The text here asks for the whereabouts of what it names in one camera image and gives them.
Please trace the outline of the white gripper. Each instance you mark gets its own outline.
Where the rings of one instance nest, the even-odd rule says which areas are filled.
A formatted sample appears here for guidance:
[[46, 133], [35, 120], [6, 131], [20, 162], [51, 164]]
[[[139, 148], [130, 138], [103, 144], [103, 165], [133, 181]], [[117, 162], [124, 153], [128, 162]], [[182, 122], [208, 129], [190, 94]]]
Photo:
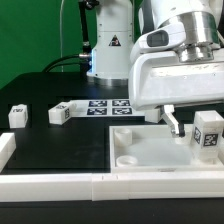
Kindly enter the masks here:
[[173, 51], [141, 55], [129, 76], [129, 99], [135, 110], [162, 106], [162, 119], [173, 137], [184, 137], [174, 106], [224, 100], [224, 49], [212, 61], [180, 63]]

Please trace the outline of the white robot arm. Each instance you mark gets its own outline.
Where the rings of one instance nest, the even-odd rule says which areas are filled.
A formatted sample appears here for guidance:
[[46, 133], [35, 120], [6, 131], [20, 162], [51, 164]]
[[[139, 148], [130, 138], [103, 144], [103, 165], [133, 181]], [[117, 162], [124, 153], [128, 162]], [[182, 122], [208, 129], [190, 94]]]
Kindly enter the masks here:
[[171, 133], [184, 136], [176, 107], [224, 101], [223, 10], [224, 0], [143, 0], [134, 40], [130, 0], [99, 0], [88, 79], [126, 84], [134, 109], [157, 109]]

